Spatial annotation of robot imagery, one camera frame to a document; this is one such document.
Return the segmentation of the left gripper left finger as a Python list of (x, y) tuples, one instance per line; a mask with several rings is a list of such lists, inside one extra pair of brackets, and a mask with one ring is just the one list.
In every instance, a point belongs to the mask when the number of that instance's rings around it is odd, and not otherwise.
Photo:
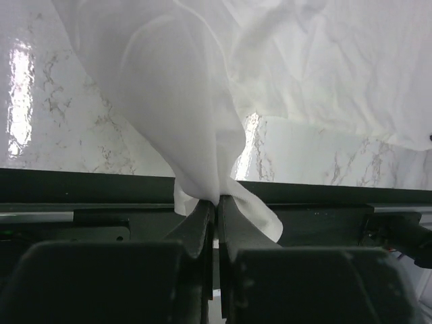
[(213, 298), (213, 236), (215, 207), (200, 200), (193, 212), (166, 240), (177, 242), (181, 256), (176, 266), (172, 323), (207, 323)]

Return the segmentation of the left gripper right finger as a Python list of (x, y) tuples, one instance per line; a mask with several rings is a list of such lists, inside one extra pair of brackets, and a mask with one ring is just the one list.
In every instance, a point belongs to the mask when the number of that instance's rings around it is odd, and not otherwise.
[(222, 196), (217, 207), (221, 313), (228, 323), (245, 323), (250, 314), (240, 255), (245, 251), (276, 250), (281, 246), (249, 221), (232, 196)]

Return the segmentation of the white printed t shirt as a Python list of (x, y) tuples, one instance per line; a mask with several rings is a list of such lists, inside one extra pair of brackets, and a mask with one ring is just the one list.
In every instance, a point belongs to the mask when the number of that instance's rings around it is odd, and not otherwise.
[(431, 148), (430, 1), (55, 1), (76, 56), (175, 175), (175, 211), (232, 196), (252, 113)]

